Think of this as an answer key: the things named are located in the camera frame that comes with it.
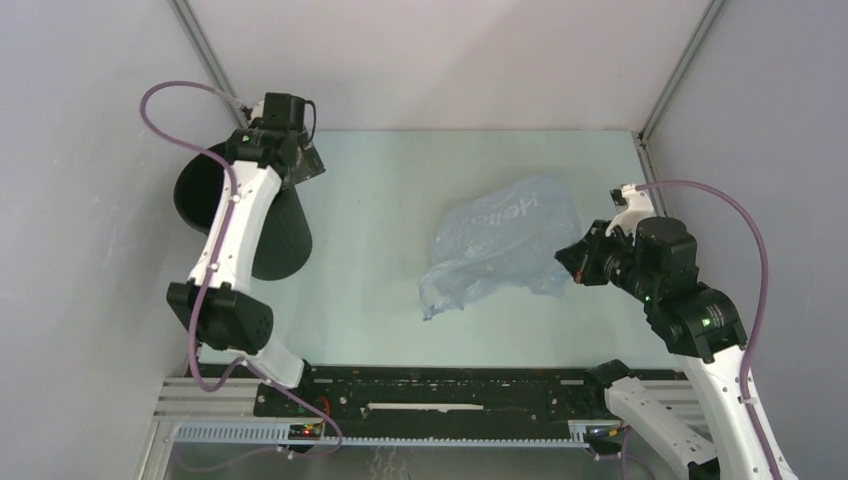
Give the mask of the blue plastic trash bag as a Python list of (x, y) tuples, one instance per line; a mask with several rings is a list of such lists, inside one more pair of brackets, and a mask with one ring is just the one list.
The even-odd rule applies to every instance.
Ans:
[(423, 319), (462, 310), (502, 287), (562, 296), (571, 277), (555, 253), (581, 237), (569, 189), (549, 177), (527, 177), (458, 205), (443, 217), (418, 281)]

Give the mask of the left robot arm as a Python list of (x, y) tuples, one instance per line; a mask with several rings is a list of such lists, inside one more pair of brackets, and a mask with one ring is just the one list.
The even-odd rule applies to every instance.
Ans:
[(206, 243), (187, 280), (166, 293), (191, 342), (231, 353), (281, 385), (277, 402), (297, 417), (312, 411), (316, 390), (301, 380), (305, 360), (275, 338), (273, 309), (251, 285), (294, 275), (312, 254), (296, 187), (325, 171), (314, 144), (316, 117), (313, 101), (268, 93), (251, 109), (247, 127), (183, 169), (175, 205)]

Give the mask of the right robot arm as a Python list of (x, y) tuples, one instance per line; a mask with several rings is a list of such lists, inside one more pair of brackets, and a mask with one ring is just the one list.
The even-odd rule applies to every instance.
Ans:
[(581, 392), (585, 411), (617, 416), (685, 479), (793, 479), (743, 369), (753, 346), (732, 300), (699, 281), (697, 242), (683, 222), (641, 220), (631, 234), (595, 221), (556, 260), (584, 286), (611, 284), (638, 300), (651, 330), (689, 380), (711, 435), (705, 440), (671, 411), (650, 403), (619, 360), (595, 368)]

